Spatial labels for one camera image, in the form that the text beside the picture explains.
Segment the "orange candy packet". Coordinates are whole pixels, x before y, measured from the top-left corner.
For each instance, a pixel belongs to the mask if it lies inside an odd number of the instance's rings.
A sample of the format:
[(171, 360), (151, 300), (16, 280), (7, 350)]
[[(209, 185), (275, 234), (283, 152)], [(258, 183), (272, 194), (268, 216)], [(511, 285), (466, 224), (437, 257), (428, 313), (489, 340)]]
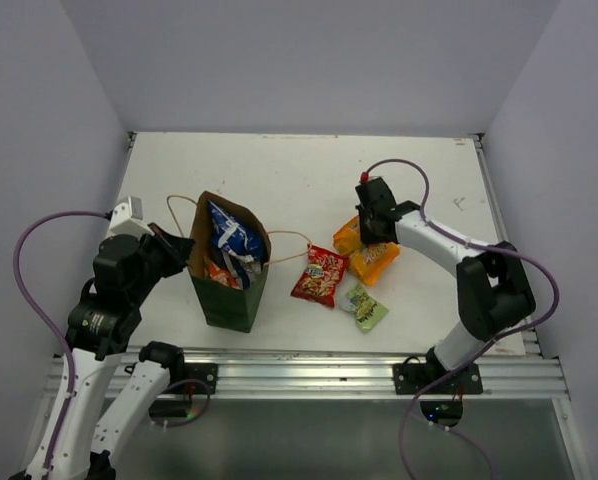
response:
[(394, 243), (365, 245), (360, 238), (358, 216), (333, 235), (333, 247), (339, 255), (348, 259), (350, 272), (367, 286), (374, 286), (400, 254), (399, 246)]

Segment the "red snack packet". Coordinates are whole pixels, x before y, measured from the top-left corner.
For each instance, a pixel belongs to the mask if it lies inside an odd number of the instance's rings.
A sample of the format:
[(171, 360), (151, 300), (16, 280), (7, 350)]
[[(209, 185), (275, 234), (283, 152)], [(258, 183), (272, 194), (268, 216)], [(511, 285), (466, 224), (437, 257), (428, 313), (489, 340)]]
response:
[(333, 309), (336, 290), (347, 267), (346, 257), (322, 247), (311, 246), (307, 252), (306, 268), (290, 295)]

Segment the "Fox's fruit candy bag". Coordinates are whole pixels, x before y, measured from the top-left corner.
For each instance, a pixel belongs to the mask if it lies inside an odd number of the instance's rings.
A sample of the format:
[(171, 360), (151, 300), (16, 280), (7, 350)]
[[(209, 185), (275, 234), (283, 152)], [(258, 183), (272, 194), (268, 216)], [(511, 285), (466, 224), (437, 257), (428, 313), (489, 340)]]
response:
[(233, 289), (241, 290), (243, 287), (242, 280), (238, 276), (236, 270), (226, 261), (221, 255), (211, 256), (206, 255), (204, 258), (206, 276), (223, 286)]

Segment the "green paper bag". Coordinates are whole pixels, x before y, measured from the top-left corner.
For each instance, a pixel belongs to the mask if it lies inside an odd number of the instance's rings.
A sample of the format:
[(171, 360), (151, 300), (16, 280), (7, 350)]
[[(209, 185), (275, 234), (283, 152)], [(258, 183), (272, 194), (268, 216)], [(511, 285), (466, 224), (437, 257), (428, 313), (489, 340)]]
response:
[(267, 282), (269, 268), (308, 253), (310, 239), (287, 230), (304, 240), (302, 251), (275, 259), (270, 236), (259, 219), (246, 207), (216, 193), (203, 192), (198, 199), (171, 194), (195, 207), (190, 238), (194, 247), (188, 271), (206, 323), (231, 331), (251, 331)]

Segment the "blue chips bag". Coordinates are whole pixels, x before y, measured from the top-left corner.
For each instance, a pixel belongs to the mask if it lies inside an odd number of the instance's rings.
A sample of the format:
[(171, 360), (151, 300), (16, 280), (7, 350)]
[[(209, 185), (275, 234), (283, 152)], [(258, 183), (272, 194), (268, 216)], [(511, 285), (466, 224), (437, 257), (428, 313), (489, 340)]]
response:
[(250, 288), (267, 260), (263, 237), (215, 202), (208, 202), (212, 233), (209, 255), (229, 261), (242, 280), (241, 290)]

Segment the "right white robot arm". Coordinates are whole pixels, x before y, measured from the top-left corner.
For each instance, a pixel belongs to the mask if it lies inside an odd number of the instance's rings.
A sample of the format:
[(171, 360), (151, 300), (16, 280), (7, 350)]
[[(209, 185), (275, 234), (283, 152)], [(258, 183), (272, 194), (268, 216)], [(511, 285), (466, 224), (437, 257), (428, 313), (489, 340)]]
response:
[(355, 187), (360, 238), (370, 246), (395, 243), (412, 249), (456, 280), (459, 321), (426, 353), (421, 367), (406, 374), (420, 377), (436, 392), (460, 380), (459, 366), (495, 336), (528, 317), (536, 302), (516, 249), (507, 242), (469, 247), (454, 232), (446, 236), (422, 217), (421, 206), (399, 203), (382, 178), (366, 173)]

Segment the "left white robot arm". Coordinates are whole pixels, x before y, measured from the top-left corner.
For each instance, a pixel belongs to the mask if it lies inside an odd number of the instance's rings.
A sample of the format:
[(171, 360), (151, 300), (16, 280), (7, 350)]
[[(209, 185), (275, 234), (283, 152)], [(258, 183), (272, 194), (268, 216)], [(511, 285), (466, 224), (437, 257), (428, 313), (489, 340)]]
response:
[(140, 308), (160, 280), (183, 272), (190, 238), (150, 223), (123, 227), (102, 241), (59, 337), (63, 370), (43, 438), (19, 479), (112, 479), (118, 454), (150, 405), (187, 379), (180, 348), (151, 341), (110, 407), (109, 384), (141, 321)]

